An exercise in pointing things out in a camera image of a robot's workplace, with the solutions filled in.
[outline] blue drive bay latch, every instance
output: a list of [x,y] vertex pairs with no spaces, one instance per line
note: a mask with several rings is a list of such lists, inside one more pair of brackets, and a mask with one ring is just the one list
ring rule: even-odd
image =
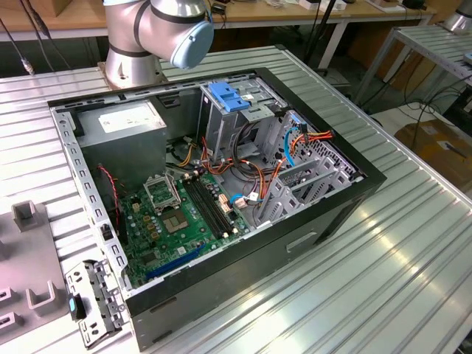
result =
[[237,91],[228,83],[210,83],[209,90],[213,96],[224,106],[227,112],[240,111],[251,104],[241,98]]

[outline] green circuit board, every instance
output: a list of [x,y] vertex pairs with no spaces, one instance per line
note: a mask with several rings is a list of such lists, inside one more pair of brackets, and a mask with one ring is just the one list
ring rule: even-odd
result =
[[[210,174],[203,175],[200,181],[229,199],[223,188]],[[128,234],[128,244],[122,243],[122,247],[128,258],[127,274],[135,288],[149,280],[150,272],[169,265],[172,261],[179,262],[186,256],[200,257],[249,232],[246,220],[235,209],[236,214],[233,214],[233,220],[228,215],[225,217],[232,228],[236,228],[237,233],[229,234],[228,238],[216,237],[189,197],[182,182],[175,182],[175,186],[181,199],[180,207],[167,208],[160,215],[157,215],[154,210],[145,188],[120,199]],[[169,194],[166,184],[159,184],[157,188],[152,189],[154,201],[165,200],[169,198]],[[136,208],[136,202],[138,202],[139,210]],[[214,203],[220,207],[218,200]]]

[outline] desk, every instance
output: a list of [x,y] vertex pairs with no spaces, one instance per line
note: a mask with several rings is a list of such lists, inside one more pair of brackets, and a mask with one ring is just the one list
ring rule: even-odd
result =
[[464,54],[471,52],[472,32],[466,35],[455,35],[440,26],[398,27],[390,31],[372,65],[364,75],[354,100],[355,103],[361,101],[370,81],[395,40],[405,44],[403,51],[406,55],[413,50],[443,69],[440,78],[425,97],[426,102],[440,89],[441,81],[448,72],[460,80],[464,79],[464,83],[472,85],[472,66],[462,59]]
[[[286,50],[211,53],[192,70],[162,64],[171,81],[259,66],[387,180],[320,247],[146,353],[452,353],[472,327],[471,201]],[[0,212],[45,203],[64,272],[101,253],[46,101],[107,90],[97,68],[0,79]],[[69,315],[0,352],[87,354]],[[137,354],[130,324],[93,353]]]
[[[275,27],[288,25],[312,24],[316,11],[288,4],[283,9],[276,9],[259,0],[256,3],[235,2],[228,4],[225,28],[248,27]],[[336,28],[327,45],[323,58],[319,64],[320,69],[329,66],[339,41],[351,22],[369,21],[402,21],[405,19],[420,19],[424,25],[431,20],[435,10],[428,8],[425,11],[408,10],[399,13],[385,13],[366,3],[357,0],[355,4],[348,4],[344,11],[333,11],[328,23],[336,24]],[[318,22],[321,22],[323,12],[320,11]],[[26,16],[15,10],[1,9],[1,17],[7,28],[13,32],[14,39],[28,41],[35,39],[31,25]],[[107,35],[105,9],[98,0],[73,0],[71,4],[57,17],[44,18],[46,25],[51,30],[53,38],[81,38]],[[215,28],[223,26],[223,19],[214,15]],[[0,41],[8,41],[5,33],[0,31]]]

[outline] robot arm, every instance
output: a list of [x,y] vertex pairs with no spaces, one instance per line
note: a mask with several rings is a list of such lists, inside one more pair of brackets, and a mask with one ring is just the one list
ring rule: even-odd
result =
[[456,12],[442,24],[447,30],[458,35],[466,33],[471,28],[472,0],[463,0]]
[[204,0],[105,0],[110,50],[106,76],[120,88],[157,83],[155,56],[182,69],[208,53],[213,26]]

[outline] slotted aluminum table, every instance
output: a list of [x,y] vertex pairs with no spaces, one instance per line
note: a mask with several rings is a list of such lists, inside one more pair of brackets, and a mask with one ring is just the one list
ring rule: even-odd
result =
[[[370,81],[389,53],[395,40],[404,43],[405,48],[387,74],[386,80],[398,69],[410,50],[414,50],[444,70],[439,82],[449,72],[458,79],[469,77],[464,82],[469,85],[472,84],[472,66],[462,59],[465,53],[472,52],[472,32],[466,35],[455,35],[441,26],[398,27],[390,31],[372,65],[364,75],[360,89],[354,99],[355,103],[361,101]],[[437,89],[439,87],[436,85],[428,96],[430,97]]]
[[[335,237],[147,353],[455,350],[472,327],[472,204],[461,192],[290,52],[215,53],[192,71],[163,66],[170,80],[267,66],[388,179]],[[46,101],[106,90],[96,68],[0,80],[0,210],[45,203],[64,272],[101,253]],[[85,352],[70,316],[0,351]],[[131,326],[93,352],[137,353]]]

